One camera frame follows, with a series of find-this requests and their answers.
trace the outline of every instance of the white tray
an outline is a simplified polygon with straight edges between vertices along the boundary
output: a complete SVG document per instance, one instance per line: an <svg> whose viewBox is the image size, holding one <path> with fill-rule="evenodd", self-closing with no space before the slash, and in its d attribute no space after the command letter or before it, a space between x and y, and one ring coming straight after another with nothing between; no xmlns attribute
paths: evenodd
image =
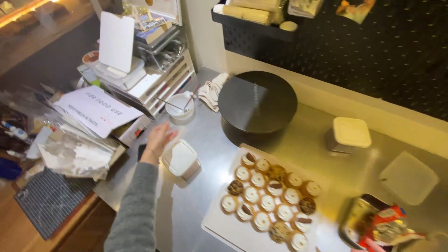
<svg viewBox="0 0 448 252"><path fill-rule="evenodd" d="M323 206L325 202L325 196L328 192L328 181L322 177L319 177L308 170L293 166L288 162L278 160L276 157L255 149L249 145L241 144L233 161L232 166L229 169L229 174L233 176L234 170L241 165L241 157L247 152L252 153L257 159L264 158L271 164L279 164L283 166L288 172L297 173L303 181L313 180L317 182L322 192L319 197L315 199L316 212L310 216L313 220L311 229L305 233L308 239L308 246L301 252L315 252L316 249L316 231L318 229L319 220L322 214L319 212L319 207ZM205 215L201 227L207 233L215 236L220 241L224 242L228 246L232 247L239 252L289 252L286 243L278 244L271 240L269 233L259 233L254 230L250 222L240 222L235 214L224 214L220 207L221 198L227 194L226 187L228 183L224 184L212 201L210 208ZM260 194L265 194L264 190L260 190ZM257 211L258 206L254 205L254 209ZM293 212L297 212L296 207L292 207ZM275 222L273 213L270 214L272 222Z"/></svg>

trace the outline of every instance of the white frosting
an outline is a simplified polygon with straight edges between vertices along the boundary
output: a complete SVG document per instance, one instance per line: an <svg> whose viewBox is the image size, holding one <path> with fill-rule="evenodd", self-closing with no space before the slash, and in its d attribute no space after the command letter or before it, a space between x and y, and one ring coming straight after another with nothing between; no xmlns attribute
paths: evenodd
<svg viewBox="0 0 448 252"><path fill-rule="evenodd" d="M274 208L276 207L276 204L274 202L274 198L272 196L266 194L266 195L263 195L261 197L260 206L264 210L266 210L268 212L272 212L272 211L274 211Z"/></svg>
<svg viewBox="0 0 448 252"><path fill-rule="evenodd" d="M299 194L297 193L296 190L292 189L292 188L288 188L286 189L286 191L284 192L284 199L293 205L296 205L299 203Z"/></svg>
<svg viewBox="0 0 448 252"><path fill-rule="evenodd" d="M308 240L302 234L294 234L291 239L291 247L297 252L301 251L308 244Z"/></svg>
<svg viewBox="0 0 448 252"><path fill-rule="evenodd" d="M296 173L291 173L288 176L288 182L293 186L293 187L299 187L302 185L302 179L299 177L299 175L297 175Z"/></svg>
<svg viewBox="0 0 448 252"><path fill-rule="evenodd" d="M249 178L249 171L246 167L240 166L237 168L235 175L237 176L237 179L245 181Z"/></svg>
<svg viewBox="0 0 448 252"><path fill-rule="evenodd" d="M269 169L269 162L266 159L258 159L257 168L260 171L267 171Z"/></svg>
<svg viewBox="0 0 448 252"><path fill-rule="evenodd" d="M244 197L250 203L257 203L259 200L259 195L257 189L253 187L247 187L244 191Z"/></svg>
<svg viewBox="0 0 448 252"><path fill-rule="evenodd" d="M287 205L280 205L277 210L277 215L282 221L289 221L293 217L291 208Z"/></svg>
<svg viewBox="0 0 448 252"><path fill-rule="evenodd" d="M278 182L276 180L269 181L269 185L272 185L272 184L280 184L280 182ZM270 187L269 185L267 186L267 190L269 191L270 194L272 194L274 196L280 196L283 193L283 188L275 189L275 188Z"/></svg>
<svg viewBox="0 0 448 252"><path fill-rule="evenodd" d="M254 162L252 162L249 159L247 159L246 156L247 156L247 154L243 156L243 163L246 164L246 165L249 165L249 166L254 165Z"/></svg>
<svg viewBox="0 0 448 252"><path fill-rule="evenodd" d="M271 221L269 215L260 212L255 216L254 224L260 231L268 231L271 227Z"/></svg>
<svg viewBox="0 0 448 252"><path fill-rule="evenodd" d="M244 221L248 221L248 220L250 220L250 219L252 218L252 215L246 214L246 213L243 211L243 205L245 205L248 209L251 209L249 204L243 203L243 204L241 204L241 206L238 208L238 210L237 210L237 215L238 215L238 217L239 217L240 219L242 219L242 220L244 220Z"/></svg>
<svg viewBox="0 0 448 252"><path fill-rule="evenodd" d="M252 175L252 178L250 179L252 184L254 184L256 187L263 187L265 180L263 174L256 172Z"/></svg>
<svg viewBox="0 0 448 252"><path fill-rule="evenodd" d="M309 217L308 215L304 214L304 213L298 213L298 214L296 215L296 221L295 221L296 227L297 227L302 233L306 233L308 230L310 230L310 228L311 228L311 223L301 223L301 222L298 222L298 221L297 221L298 218L310 219L310 217Z"/></svg>
<svg viewBox="0 0 448 252"><path fill-rule="evenodd" d="M311 194L312 196L319 196L320 194L320 186L314 182L314 181L310 181L308 182L308 184L306 185L306 191Z"/></svg>
<svg viewBox="0 0 448 252"><path fill-rule="evenodd" d="M225 196L221 202L222 207L228 213L234 212L237 207L237 203L231 196Z"/></svg>

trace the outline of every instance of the hand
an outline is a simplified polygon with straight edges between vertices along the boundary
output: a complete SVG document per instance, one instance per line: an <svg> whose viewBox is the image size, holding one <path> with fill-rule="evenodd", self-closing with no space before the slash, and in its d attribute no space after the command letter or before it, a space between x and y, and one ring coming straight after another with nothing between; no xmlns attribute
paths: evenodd
<svg viewBox="0 0 448 252"><path fill-rule="evenodd" d="M165 145L173 140L177 136L177 131L171 133L167 132L171 130L169 123L163 123L152 128L148 135L148 142L146 143L146 149L142 154L140 162L150 163L156 165L159 157L164 152Z"/></svg>
<svg viewBox="0 0 448 252"><path fill-rule="evenodd" d="M375 252L386 252L384 251L384 249L382 249L378 244L376 244L375 242L373 242L371 239L367 238L366 239L366 243L367 245L369 245L369 247L375 251ZM354 249L352 248L352 250L350 250L351 252L365 252L365 250L361 250L361 249Z"/></svg>

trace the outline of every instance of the white cutting board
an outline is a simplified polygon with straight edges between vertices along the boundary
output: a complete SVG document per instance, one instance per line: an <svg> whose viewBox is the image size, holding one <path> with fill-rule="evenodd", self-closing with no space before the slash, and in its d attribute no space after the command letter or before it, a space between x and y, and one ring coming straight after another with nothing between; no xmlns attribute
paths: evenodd
<svg viewBox="0 0 448 252"><path fill-rule="evenodd" d="M268 160L272 165L279 164L283 166L288 172L297 173L303 181L313 180L317 182L321 188L322 193L319 197L315 199L316 202L316 212L310 216L313 220L313 225L311 229L305 233L306 238L308 239L308 246L303 249L301 252L315 252L316 249L316 235L319 227L319 220L321 219L322 214L319 212L319 207L322 207L325 203L325 197L329 188L329 181L325 178L317 176L308 170L304 170L300 167L293 166L288 162L283 162L278 160L276 157L262 152L258 149L255 149L249 145L241 144L240 148L237 150L235 157L232 161L231 167L229 167L229 174L232 179L229 179L229 182L233 180L234 170L241 165L241 157L245 155L247 152L252 153L257 159L264 158ZM224 184L219 191L216 198L212 201L207 214L202 221L201 227L207 233L215 236L217 239L221 240L228 246L232 247L236 251L239 252L290 252L286 243L278 244L271 240L268 232L259 233L254 230L250 222L240 222L235 214L224 214L220 207L221 198L227 194L227 185ZM260 194L264 195L264 190L260 190ZM280 202L280 199L277 197L275 199L276 203ZM253 206L255 211L258 211L258 206ZM293 213L297 212L296 207L292 207ZM275 218L273 213L270 214L272 222L275 222Z"/></svg>
<svg viewBox="0 0 448 252"><path fill-rule="evenodd" d="M103 11L99 30L99 61L129 73L133 46L133 18Z"/></svg>

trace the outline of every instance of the white bowl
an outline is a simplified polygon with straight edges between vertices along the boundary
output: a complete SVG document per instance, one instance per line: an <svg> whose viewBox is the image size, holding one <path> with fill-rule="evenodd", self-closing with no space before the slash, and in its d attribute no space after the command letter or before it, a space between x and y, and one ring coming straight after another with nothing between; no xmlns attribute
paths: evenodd
<svg viewBox="0 0 448 252"><path fill-rule="evenodd" d="M173 95L171 96L167 102L179 107L179 108L183 108L185 107L185 104L187 104L188 100L190 100L190 97L193 95L192 92L189 91L185 91L182 94L177 94L177 95ZM170 104L166 104L165 109L167 110L168 114L173 117L174 119L177 120L185 120L188 119L194 111L194 101L193 99L191 99L191 101L188 103L187 107L185 109L187 109L187 112L183 112L182 110L171 106Z"/></svg>

